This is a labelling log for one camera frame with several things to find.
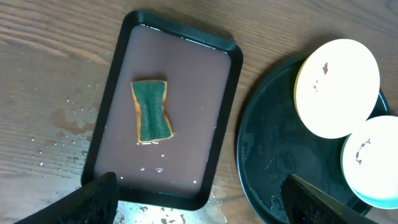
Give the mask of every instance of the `wood grain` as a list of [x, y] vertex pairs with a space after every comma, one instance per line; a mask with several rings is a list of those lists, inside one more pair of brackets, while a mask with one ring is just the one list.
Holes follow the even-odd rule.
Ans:
[[[116, 222], [262, 223], [236, 171], [239, 114], [256, 83], [285, 59], [346, 37], [375, 55], [398, 110], [398, 1], [394, 0], [1, 0], [0, 223], [14, 223], [74, 191], [124, 16], [148, 9], [233, 38], [244, 65], [213, 193], [197, 212], [120, 202]], [[369, 218], [397, 223], [398, 211]]]

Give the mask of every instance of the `sponge edge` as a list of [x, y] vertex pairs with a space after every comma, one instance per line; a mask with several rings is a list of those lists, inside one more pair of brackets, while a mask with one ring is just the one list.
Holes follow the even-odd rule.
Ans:
[[164, 111], [167, 82], [160, 80], [132, 82], [131, 91], [136, 109], [138, 143], [172, 138], [173, 129]]

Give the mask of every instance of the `black round tray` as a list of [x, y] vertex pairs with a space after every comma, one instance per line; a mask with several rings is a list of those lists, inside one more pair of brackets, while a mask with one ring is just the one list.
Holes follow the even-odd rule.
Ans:
[[[318, 137], [297, 115], [293, 90], [305, 59], [293, 58], [263, 79], [239, 127], [239, 178], [249, 203], [268, 224], [289, 223], [280, 194], [287, 174], [297, 174], [358, 213], [366, 214], [371, 208], [355, 196], [341, 172], [340, 152], [345, 138]], [[387, 114], [389, 107], [380, 91], [370, 117]]]

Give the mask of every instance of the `sponge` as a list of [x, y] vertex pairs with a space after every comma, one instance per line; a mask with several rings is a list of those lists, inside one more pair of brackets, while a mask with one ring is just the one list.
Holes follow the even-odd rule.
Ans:
[[153, 142], [174, 136], [169, 117], [164, 111], [167, 82], [144, 80], [131, 83], [137, 114], [138, 142]]

